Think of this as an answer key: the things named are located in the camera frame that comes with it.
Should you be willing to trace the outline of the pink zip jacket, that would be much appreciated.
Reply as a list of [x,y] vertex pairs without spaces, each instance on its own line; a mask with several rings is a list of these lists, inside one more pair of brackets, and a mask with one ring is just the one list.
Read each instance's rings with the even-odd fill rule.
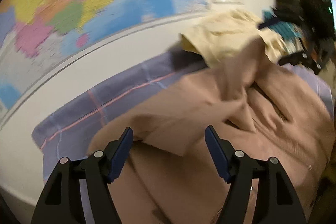
[[205,129],[255,159],[277,157],[306,216],[334,146],[333,118],[298,75],[269,61],[261,38],[214,68],[180,80],[114,118],[88,153],[131,128],[134,143],[109,186],[123,223],[214,223],[229,186],[219,177]]

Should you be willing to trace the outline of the teal perforated basket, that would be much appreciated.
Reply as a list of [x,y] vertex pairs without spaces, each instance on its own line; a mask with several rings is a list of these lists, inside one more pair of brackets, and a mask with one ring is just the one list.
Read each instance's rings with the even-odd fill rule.
[[[268,10],[263,10],[262,11],[262,15],[263,15],[264,22],[266,22],[267,20],[271,20],[271,19],[273,19],[275,17],[275,14],[273,12],[271,12],[271,11],[268,11]],[[267,27],[269,29],[277,32],[278,34],[280,34],[280,36],[284,40],[291,40],[291,39],[295,39],[295,38],[302,38],[299,30],[292,23],[278,21],[275,24],[268,25]]]

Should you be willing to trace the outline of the purple plaid bed sheet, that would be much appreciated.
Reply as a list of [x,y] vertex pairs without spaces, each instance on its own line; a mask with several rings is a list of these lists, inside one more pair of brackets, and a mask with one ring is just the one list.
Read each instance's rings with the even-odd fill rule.
[[[183,76],[206,68],[198,62],[182,65],[177,70],[162,69],[160,59],[151,59],[144,66],[132,68],[129,74],[114,76],[54,112],[34,129],[34,141],[44,153],[54,145],[59,160],[63,157],[72,161],[86,159],[92,155],[88,153],[88,148],[93,137],[110,121]],[[258,180],[254,179],[243,223],[252,223],[257,186]]]

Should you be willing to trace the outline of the cream yellow garment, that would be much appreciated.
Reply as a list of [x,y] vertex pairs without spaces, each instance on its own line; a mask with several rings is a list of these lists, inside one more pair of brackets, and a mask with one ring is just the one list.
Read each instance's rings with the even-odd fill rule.
[[181,33],[182,49],[201,55],[208,67],[239,53],[251,40],[260,36],[265,53],[275,63],[286,53],[285,42],[277,32],[258,29],[262,20],[242,9],[212,13]]

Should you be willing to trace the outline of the colourful wall map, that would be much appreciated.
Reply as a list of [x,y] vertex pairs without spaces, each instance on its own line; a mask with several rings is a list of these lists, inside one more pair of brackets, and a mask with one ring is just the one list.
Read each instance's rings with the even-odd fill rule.
[[1,113],[45,74],[107,36],[205,0],[2,0]]

